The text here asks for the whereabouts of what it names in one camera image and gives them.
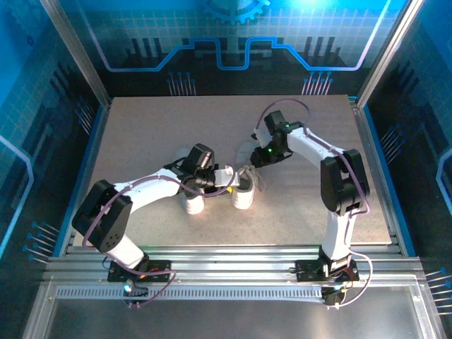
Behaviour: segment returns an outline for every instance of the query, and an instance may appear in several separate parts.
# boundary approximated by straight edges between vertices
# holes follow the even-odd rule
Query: white sneaker
[[[182,157],[186,157],[189,153],[189,148],[181,147],[177,150],[176,155],[174,156],[174,161],[181,159]],[[204,189],[195,188],[195,191],[204,193]],[[179,200],[182,208],[184,208],[184,210],[190,215],[199,214],[204,209],[204,197],[197,196],[191,192],[183,191],[179,194]]]
[[[256,141],[247,141],[239,147],[237,152],[235,163],[238,166],[237,174],[240,184],[232,188],[232,205],[240,210],[246,210],[251,206],[258,180],[262,179],[250,162],[251,154],[256,147],[259,147]]]

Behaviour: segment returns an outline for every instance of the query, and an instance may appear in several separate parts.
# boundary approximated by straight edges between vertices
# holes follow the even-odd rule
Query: robotic arm
[[[258,135],[253,135],[261,144],[251,155],[255,167],[281,162],[298,153],[320,170],[321,198],[328,210],[326,237],[320,246],[317,263],[296,263],[298,280],[324,281],[338,276],[343,279],[343,275],[338,275],[340,272],[355,268],[350,240],[355,213],[362,208],[364,201],[338,153],[348,161],[368,197],[369,184],[361,155],[357,150],[342,150],[323,141],[298,121],[287,122],[281,111],[270,113],[264,121],[268,133],[256,131]]]
[[[93,229],[88,241],[98,251],[114,261],[119,261],[130,270],[149,272],[169,268],[169,262],[150,261],[148,256],[124,234],[130,214],[156,200],[183,192],[181,184],[190,189],[203,188],[206,194],[214,194],[222,186],[231,186],[233,171],[219,169],[218,164],[214,162],[214,152],[199,143],[191,149],[186,158],[176,160],[151,175],[157,179],[137,186],[132,185],[137,180],[119,184],[110,184],[105,180],[96,182],[75,214],[72,225],[85,236],[105,204],[118,192],[132,186],[131,190],[114,200],[97,227]],[[170,178],[171,181],[158,179],[159,177]],[[232,186],[237,185],[238,177],[235,176]],[[126,281],[133,276],[115,263],[112,262],[112,265],[119,281]],[[109,275],[109,281],[118,281],[110,278]]]

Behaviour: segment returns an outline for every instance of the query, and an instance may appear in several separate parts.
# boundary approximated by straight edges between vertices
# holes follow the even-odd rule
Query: glass wall
[[[1,2],[0,42],[0,337],[19,338],[99,104],[38,1]]]
[[[450,272],[452,2],[424,2],[369,110],[425,270]]]
[[[64,0],[111,96],[356,95],[405,0]]]

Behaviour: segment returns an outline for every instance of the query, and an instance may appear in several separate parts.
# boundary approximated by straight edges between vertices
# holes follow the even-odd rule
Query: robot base
[[[163,270],[171,269],[171,261],[169,260],[147,260],[142,261],[140,264],[139,271],[143,272],[159,272]],[[132,279],[134,281],[140,283],[167,283],[170,279],[170,274],[162,274],[162,275],[152,275],[145,276],[142,279],[138,275],[130,273],[120,267],[117,263],[112,261],[110,263],[109,273],[107,281],[110,283],[125,283],[128,279]]]
[[[351,260],[348,267],[339,272],[333,272],[328,277],[323,272],[323,264],[320,260],[297,260],[295,261],[295,273],[297,282],[335,282],[346,283],[359,281],[359,273],[356,261]]]

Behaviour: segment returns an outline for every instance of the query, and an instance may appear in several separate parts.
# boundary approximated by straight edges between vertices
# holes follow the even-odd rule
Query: gear graphic
[[[29,37],[29,41],[30,37],[33,39],[36,35],[44,20],[44,9],[40,0],[5,0],[4,10],[14,17]]]
[[[220,19],[221,23],[231,25],[244,24],[247,19],[254,20],[262,14],[263,7],[270,5],[269,0],[202,0],[204,13],[210,14],[212,19]]]

